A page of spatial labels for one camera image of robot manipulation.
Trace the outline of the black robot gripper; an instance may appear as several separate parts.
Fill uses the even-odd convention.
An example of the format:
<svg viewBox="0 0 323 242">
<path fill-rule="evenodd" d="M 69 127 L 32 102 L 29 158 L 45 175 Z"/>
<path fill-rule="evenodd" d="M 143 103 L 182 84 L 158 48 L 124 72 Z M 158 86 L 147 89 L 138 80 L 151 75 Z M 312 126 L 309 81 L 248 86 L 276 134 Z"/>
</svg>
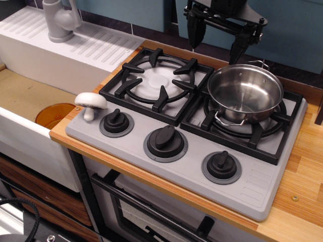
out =
<svg viewBox="0 0 323 242">
<path fill-rule="evenodd" d="M 187 1 L 184 15 L 192 48 L 203 41 L 207 25 L 235 36 L 230 65 L 235 65 L 249 46 L 261 41 L 262 29 L 268 23 L 249 6 L 248 1 Z"/>
</svg>

